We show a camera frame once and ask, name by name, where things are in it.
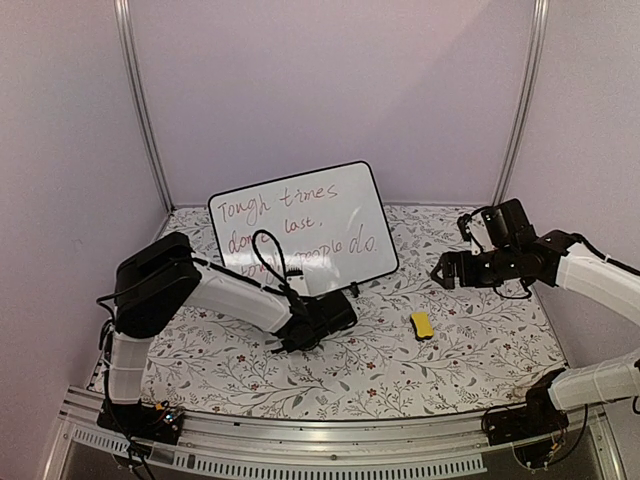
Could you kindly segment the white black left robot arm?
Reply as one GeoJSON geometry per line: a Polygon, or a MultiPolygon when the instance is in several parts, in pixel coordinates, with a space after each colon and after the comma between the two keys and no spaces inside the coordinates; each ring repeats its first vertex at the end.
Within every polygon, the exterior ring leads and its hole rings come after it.
{"type": "Polygon", "coordinates": [[[150,344],[183,306],[247,322],[275,336],[286,353],[311,350],[356,325],[355,310],[343,293],[311,297],[300,293],[286,273],[267,270],[277,281],[274,287],[196,254],[180,232],[124,260],[114,292],[96,301],[111,315],[112,329],[101,339],[111,419],[128,434],[148,426],[148,412],[138,403],[150,344]]]}

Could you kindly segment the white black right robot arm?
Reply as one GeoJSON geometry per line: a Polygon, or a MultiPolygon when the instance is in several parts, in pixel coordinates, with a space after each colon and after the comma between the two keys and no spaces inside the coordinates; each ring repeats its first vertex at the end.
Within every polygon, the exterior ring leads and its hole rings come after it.
{"type": "Polygon", "coordinates": [[[639,273],[584,236],[554,230],[481,251],[445,252],[430,276],[447,290],[497,290],[510,280],[541,285],[571,364],[528,388],[516,421],[524,435],[539,435],[556,412],[638,398],[639,273]]]}

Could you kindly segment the white whiteboard black frame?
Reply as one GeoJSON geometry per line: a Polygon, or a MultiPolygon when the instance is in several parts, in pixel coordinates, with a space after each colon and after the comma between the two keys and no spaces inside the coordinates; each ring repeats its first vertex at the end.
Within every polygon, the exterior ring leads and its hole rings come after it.
{"type": "Polygon", "coordinates": [[[370,165],[357,160],[214,194],[207,204],[223,265],[274,285],[300,268],[312,296],[399,268],[370,165]]]}

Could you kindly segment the yellow black whiteboard eraser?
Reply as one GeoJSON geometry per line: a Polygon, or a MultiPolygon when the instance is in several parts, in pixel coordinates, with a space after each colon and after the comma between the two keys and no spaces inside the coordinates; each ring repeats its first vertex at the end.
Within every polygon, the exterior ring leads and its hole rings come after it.
{"type": "Polygon", "coordinates": [[[434,329],[426,312],[413,312],[410,315],[410,323],[417,341],[426,341],[434,337],[434,329]]]}

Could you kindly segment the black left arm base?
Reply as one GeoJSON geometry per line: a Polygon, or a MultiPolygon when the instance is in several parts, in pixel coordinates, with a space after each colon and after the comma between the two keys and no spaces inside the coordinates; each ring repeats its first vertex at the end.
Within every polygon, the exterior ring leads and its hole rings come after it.
{"type": "Polygon", "coordinates": [[[97,425],[124,435],[126,438],[144,439],[176,445],[184,424],[185,409],[170,406],[167,401],[156,405],[114,404],[104,400],[97,425]]]}

